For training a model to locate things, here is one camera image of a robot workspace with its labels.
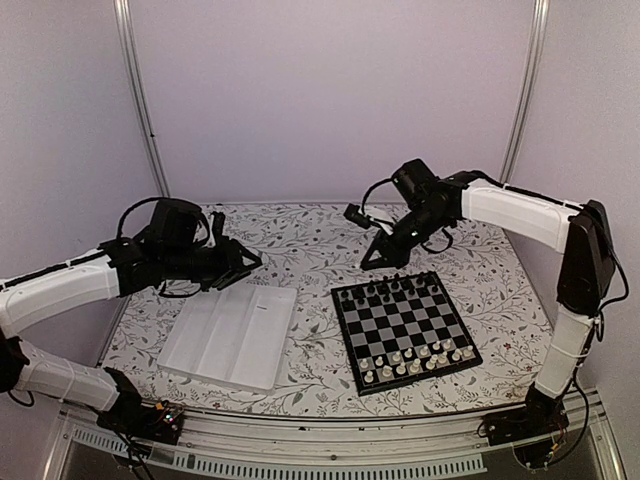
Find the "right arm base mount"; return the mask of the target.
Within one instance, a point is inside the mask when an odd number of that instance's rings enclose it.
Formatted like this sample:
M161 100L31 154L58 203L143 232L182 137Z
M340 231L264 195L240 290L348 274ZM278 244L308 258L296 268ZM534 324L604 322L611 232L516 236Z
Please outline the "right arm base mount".
M548 397L531 387L523 406L486 414L477 429L490 446L523 441L513 450L518 463L530 470L548 467L566 440L569 420L563 396Z

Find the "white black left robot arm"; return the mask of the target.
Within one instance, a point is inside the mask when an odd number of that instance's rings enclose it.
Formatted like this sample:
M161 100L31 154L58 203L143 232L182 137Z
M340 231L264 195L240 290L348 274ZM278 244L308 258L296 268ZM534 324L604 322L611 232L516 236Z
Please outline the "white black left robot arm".
M224 232L225 215L187 200L148 197L120 217L113 239L88 252L1 283L1 390L40 393L109 412L128 434L148 426L141 396L121 371L87 367L46 352L23 333L70 311L170 281L221 291L262 264Z

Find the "white plastic tray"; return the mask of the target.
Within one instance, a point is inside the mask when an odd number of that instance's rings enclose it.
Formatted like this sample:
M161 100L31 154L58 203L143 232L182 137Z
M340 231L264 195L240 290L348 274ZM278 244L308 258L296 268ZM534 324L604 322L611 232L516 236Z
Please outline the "white plastic tray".
M295 288L250 283L200 293L183 305L157 365L191 380L270 393L296 299Z

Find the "black white chessboard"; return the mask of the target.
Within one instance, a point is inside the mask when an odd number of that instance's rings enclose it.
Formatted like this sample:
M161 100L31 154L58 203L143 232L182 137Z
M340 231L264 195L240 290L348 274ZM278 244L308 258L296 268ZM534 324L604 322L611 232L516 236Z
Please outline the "black white chessboard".
M350 362L359 396L382 393L411 385L417 381L458 373L483 363L475 342L464 324L450 295L439 276L434 272L414 275L383 277L368 283L341 286L331 290L331 298L340 324L346 353ZM450 339L449 349L443 348ZM438 352L432 345L441 342ZM429 354L423 357L420 349L427 345ZM463 349L473 347L473 356L465 358ZM411 348L413 357L406 359L404 352ZM459 349L462 357L454 362L452 353ZM401 360L393 362L391 356L401 353ZM447 352L448 364L434 370L426 369L432 355ZM384 357L384 365L378 367L375 360ZM369 359L369 368L362 370L360 361ZM421 359L422 371L410 374L408 364ZM404 364L406 373L396 374L396 367ZM382 368L388 365L392 375L382 376ZM364 376L372 371L374 380L366 383Z

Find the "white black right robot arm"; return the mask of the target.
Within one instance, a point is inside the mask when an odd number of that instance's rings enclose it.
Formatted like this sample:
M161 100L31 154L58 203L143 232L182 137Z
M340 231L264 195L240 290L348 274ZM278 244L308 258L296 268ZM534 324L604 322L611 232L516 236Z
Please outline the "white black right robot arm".
M404 163L377 184L392 185L407 211L392 220L368 206L367 196L349 207L354 222L378 230L361 262L364 270L402 268L415 247L462 221L499 228L558 256L553 335L530 389L539 398L523 407L516 421L524 435L539 435L556 417L550 400L565 393L591 342L604 336L603 310L618 268L604 205L553 199L500 183L480 170L439 177L420 159Z

